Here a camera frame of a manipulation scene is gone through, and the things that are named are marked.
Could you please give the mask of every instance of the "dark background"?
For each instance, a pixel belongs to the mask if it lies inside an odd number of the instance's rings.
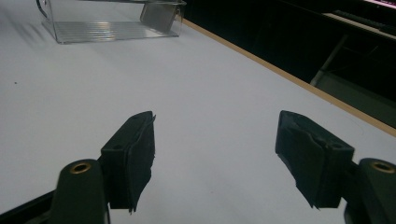
[[[396,41],[320,14],[347,9],[377,21],[396,22],[396,10],[358,0],[185,1],[187,20],[308,83],[348,34],[328,69],[396,102]]]

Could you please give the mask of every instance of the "white tabletop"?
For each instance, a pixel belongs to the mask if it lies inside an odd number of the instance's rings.
[[[396,162],[396,138],[183,26],[181,37],[58,45],[35,1],[0,0],[0,213],[53,190],[152,110],[156,158],[136,213],[112,223],[344,223],[311,209],[275,154],[278,114],[308,116]]]

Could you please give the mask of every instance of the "black object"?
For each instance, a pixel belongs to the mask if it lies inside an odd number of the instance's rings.
[[[99,162],[113,209],[136,211],[140,193],[151,178],[154,120],[151,112],[129,118],[101,149]]]
[[[101,167],[96,160],[75,161],[59,175],[49,224],[110,223]]]
[[[38,10],[40,10],[41,14],[43,14],[43,16],[44,16],[46,19],[48,19],[49,16],[47,15],[47,13],[46,13],[46,12],[43,10],[43,8],[41,7],[40,0],[35,0],[35,2],[37,3]]]
[[[353,152],[313,120],[280,112],[276,153],[311,206],[335,208],[344,198],[346,223],[396,223],[396,166],[377,159],[357,165]]]
[[[383,27],[379,28],[379,31],[384,32],[385,34],[396,36],[396,27],[394,26],[384,25]]]
[[[130,117],[96,160],[65,166],[57,189],[0,215],[0,224],[110,223],[111,208],[136,210],[151,178],[154,127],[151,111]]]

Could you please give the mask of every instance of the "clear acrylic box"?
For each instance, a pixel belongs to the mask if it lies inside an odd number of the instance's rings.
[[[36,0],[60,44],[179,36],[182,0]]]

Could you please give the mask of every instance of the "white table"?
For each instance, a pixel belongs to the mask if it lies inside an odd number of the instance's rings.
[[[0,213],[53,190],[152,110],[156,159],[137,212],[112,223],[344,223],[311,209],[275,154],[278,114],[308,116],[396,162],[396,138],[184,26],[179,38],[58,45],[35,1],[0,0]]]

